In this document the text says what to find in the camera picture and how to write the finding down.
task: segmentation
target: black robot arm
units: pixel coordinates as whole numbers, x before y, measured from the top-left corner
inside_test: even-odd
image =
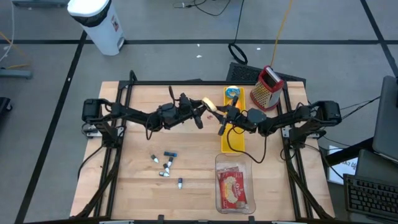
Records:
[[[227,123],[248,131],[249,133],[258,132],[261,136],[266,137],[279,128],[306,121],[301,127],[293,127],[287,130],[290,144],[303,147],[309,135],[317,134],[320,138],[326,133],[324,130],[320,130],[320,128],[336,126],[341,122],[340,107],[338,103],[334,101],[318,101],[308,106],[302,104],[295,110],[274,118],[268,118],[262,111],[254,108],[251,108],[246,114],[243,114],[235,107],[237,101],[238,97],[235,96],[232,105],[216,107],[214,107],[214,105],[209,105],[211,104],[210,101],[204,101],[208,110],[213,113],[221,123],[220,130],[218,131],[219,135],[224,134]],[[226,116],[219,114],[217,111],[226,113]]]
[[[149,131],[160,131],[162,128],[170,129],[184,121],[193,118],[196,126],[201,129],[203,123],[201,115],[206,111],[206,107],[200,100],[189,99],[184,93],[181,93],[179,99],[174,98],[171,86],[169,92],[173,103],[167,103],[159,106],[152,113],[145,113],[135,110],[120,103],[111,103],[105,99],[87,99],[83,105],[81,119],[94,125],[102,134],[103,144],[108,147],[116,147],[119,130],[109,125],[109,121],[124,118],[128,121],[141,124]]]

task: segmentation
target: cheese grater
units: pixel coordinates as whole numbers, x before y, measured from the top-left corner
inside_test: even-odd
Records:
[[[250,97],[263,111],[271,110],[278,104],[283,86],[284,81],[267,65],[260,72],[258,81],[250,92]]]

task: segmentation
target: white trash can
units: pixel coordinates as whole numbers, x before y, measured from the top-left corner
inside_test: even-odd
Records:
[[[112,0],[71,0],[68,12],[105,55],[117,55],[124,34]]]

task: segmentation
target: trash can lid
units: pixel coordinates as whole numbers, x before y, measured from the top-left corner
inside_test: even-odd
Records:
[[[90,17],[100,13],[109,0],[70,0],[68,12],[71,16]]]

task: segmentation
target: black mat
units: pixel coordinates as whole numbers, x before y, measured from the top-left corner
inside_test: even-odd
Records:
[[[231,62],[229,65],[226,81],[257,81],[262,68],[255,68],[252,66],[241,65]],[[299,78],[291,75],[276,72],[284,81],[303,82],[305,87],[305,78]]]

